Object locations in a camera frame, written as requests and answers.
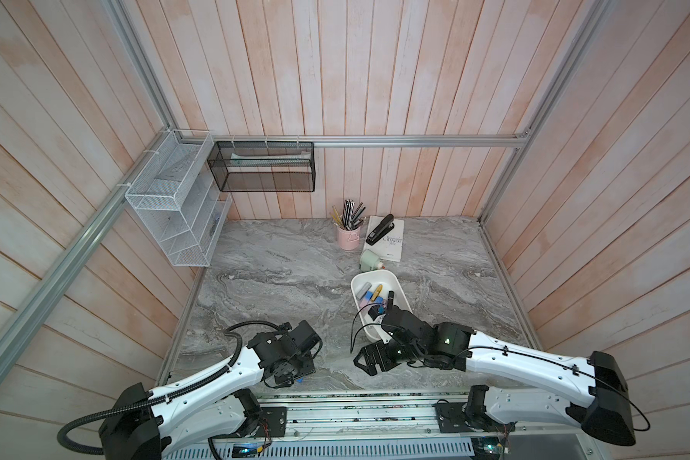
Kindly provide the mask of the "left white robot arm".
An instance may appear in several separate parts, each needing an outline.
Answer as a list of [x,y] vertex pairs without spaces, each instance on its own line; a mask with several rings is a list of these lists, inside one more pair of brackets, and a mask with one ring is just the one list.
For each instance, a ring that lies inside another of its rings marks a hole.
[[295,328],[257,333],[247,342],[237,332],[233,355],[177,383],[145,389],[127,387],[113,410],[129,411],[105,418],[99,429],[107,459],[160,459],[215,435],[249,424],[253,408],[240,401],[250,387],[274,379],[291,386],[314,373],[314,358],[322,340],[306,322]]

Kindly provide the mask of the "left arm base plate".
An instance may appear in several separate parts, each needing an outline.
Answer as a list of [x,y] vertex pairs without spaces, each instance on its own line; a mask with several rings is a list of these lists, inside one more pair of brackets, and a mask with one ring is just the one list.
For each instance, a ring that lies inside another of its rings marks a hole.
[[253,416],[250,438],[283,438],[286,435],[288,409],[285,406],[264,406]]

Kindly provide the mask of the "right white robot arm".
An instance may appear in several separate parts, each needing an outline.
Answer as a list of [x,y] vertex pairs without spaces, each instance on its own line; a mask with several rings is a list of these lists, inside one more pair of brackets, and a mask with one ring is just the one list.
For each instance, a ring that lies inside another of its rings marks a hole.
[[381,328],[384,338],[362,347],[354,359],[356,367],[369,376],[407,363],[521,383],[515,390],[474,385],[465,404],[438,401],[434,409],[443,432],[510,433],[520,422],[536,422],[578,427],[615,446],[636,444],[632,416],[636,407],[610,354],[552,355],[452,322],[430,325],[396,306],[384,308],[373,324]]

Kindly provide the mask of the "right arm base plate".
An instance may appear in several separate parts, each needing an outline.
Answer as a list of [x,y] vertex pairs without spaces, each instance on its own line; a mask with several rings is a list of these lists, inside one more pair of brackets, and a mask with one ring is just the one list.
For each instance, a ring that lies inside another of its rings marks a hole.
[[461,432],[509,432],[516,429],[516,422],[501,424],[488,416],[480,402],[448,402],[439,400],[434,406],[441,433]]

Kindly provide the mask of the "gold glitter lipstick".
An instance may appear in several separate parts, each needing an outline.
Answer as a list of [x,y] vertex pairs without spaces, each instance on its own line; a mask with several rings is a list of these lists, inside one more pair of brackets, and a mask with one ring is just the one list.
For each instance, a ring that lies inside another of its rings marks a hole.
[[383,290],[383,285],[377,285],[377,287],[372,292],[371,302],[376,302],[378,300],[382,290]]

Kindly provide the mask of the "blue pink lipstick top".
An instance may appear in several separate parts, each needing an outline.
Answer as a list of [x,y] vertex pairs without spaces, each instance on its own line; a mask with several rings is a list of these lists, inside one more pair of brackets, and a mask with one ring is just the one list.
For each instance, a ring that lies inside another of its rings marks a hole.
[[360,304],[358,304],[358,306],[360,308],[362,308],[362,307],[370,304],[371,299],[372,299],[372,293],[371,293],[371,291],[368,291],[367,293],[365,293],[364,297],[362,297],[362,299],[360,299]]

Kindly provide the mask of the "silver lipstick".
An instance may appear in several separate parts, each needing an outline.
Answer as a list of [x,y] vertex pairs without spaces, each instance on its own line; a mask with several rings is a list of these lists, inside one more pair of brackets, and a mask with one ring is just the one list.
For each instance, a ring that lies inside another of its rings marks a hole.
[[371,283],[364,283],[360,289],[356,292],[356,299],[360,300],[362,299],[366,293],[368,293],[369,289],[371,289],[372,284]]

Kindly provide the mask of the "white storage tray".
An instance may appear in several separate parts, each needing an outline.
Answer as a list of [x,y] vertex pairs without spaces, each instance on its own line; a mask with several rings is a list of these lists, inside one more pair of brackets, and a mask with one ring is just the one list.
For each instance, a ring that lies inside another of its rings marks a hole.
[[389,270],[378,269],[358,274],[351,280],[350,289],[358,309],[358,322],[365,325],[362,333],[371,343],[380,340],[387,343],[391,339],[381,327],[390,293],[394,294],[393,304],[396,307],[412,311],[398,278]]

